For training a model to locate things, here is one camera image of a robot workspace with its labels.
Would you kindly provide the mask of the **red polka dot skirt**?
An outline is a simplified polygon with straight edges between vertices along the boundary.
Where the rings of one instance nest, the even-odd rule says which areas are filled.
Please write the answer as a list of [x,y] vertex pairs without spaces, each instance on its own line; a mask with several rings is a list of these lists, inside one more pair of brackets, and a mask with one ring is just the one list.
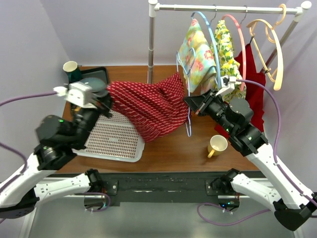
[[146,143],[187,122],[188,106],[178,72],[155,84],[115,81],[107,90],[113,100],[112,110],[127,117]]

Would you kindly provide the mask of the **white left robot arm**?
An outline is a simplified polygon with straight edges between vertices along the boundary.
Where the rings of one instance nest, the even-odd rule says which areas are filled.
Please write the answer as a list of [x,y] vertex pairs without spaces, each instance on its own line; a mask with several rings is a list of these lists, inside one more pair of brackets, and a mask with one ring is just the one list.
[[17,219],[34,211],[40,205],[68,195],[98,195],[103,201],[99,208],[90,207],[91,213],[105,211],[111,198],[96,169],[72,178],[41,184],[42,179],[63,168],[77,155],[74,150],[85,148],[85,143],[100,115],[110,118],[113,101],[109,92],[93,100],[92,108],[81,107],[67,121],[55,115],[46,116],[36,128],[39,144],[29,156],[2,143],[3,149],[20,156],[23,166],[0,184],[0,220]]

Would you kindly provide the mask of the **blue wire hanger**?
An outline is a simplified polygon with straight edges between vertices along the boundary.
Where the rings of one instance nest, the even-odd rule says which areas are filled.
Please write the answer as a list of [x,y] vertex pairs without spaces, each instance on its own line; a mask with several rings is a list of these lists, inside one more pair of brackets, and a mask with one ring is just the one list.
[[[191,69],[194,65],[195,59],[196,59],[196,52],[194,48],[190,48],[189,51],[192,52],[193,54],[193,62],[191,64],[191,66],[186,69],[186,67],[184,66],[181,58],[180,58],[180,54],[179,51],[176,52],[176,69],[177,72],[179,73],[179,65],[182,67],[182,69],[185,71],[185,75],[187,76],[188,80],[187,80],[187,96],[190,97],[191,93],[190,93],[190,73],[191,73]],[[186,132],[187,132],[187,136],[191,137],[192,136],[192,125],[191,125],[191,109],[190,107],[188,107],[188,114],[187,114],[187,121],[185,122],[185,126],[186,126]]]

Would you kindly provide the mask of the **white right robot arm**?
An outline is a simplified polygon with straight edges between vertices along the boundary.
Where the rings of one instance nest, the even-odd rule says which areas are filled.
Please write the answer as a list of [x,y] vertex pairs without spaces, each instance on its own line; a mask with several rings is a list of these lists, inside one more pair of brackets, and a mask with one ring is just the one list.
[[251,124],[253,111],[245,99],[226,104],[215,90],[200,96],[185,97],[185,103],[198,116],[210,116],[229,134],[231,146],[252,162],[272,184],[264,186],[241,171],[230,169],[210,185],[227,195],[249,196],[274,213],[290,231],[297,230],[316,211],[317,194],[303,185],[278,158],[265,135]]

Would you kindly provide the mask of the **pastel floral skirt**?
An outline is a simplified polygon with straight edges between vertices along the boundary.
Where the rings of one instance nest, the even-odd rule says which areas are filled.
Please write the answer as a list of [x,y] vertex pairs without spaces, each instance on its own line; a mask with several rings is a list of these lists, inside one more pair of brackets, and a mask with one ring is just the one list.
[[194,93],[197,89],[200,89],[201,93],[207,92],[210,88],[217,89],[213,47],[207,41],[199,21],[195,18],[192,19],[179,49],[180,58],[186,69],[191,66],[194,59],[192,52],[189,51],[190,48],[194,48],[196,52],[196,59],[190,73],[190,93]]

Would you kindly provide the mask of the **light blue plastic hanger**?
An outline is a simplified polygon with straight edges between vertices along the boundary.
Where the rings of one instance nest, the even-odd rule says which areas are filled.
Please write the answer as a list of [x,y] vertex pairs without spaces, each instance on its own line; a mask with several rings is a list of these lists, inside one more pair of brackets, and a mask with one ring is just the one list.
[[198,15],[201,16],[201,18],[204,20],[204,22],[205,22],[205,24],[206,24],[206,26],[208,28],[209,35],[210,35],[210,38],[211,38],[212,47],[213,47],[213,51],[214,51],[214,56],[215,56],[214,58],[215,58],[215,63],[216,63],[216,83],[217,83],[217,88],[220,89],[220,87],[221,87],[220,63],[219,63],[219,57],[218,57],[216,41],[215,41],[215,37],[214,37],[213,31],[212,31],[210,22],[208,21],[208,19],[206,18],[206,16],[202,12],[193,11],[193,13],[191,14],[191,18],[192,19],[194,18],[195,14],[198,14]]

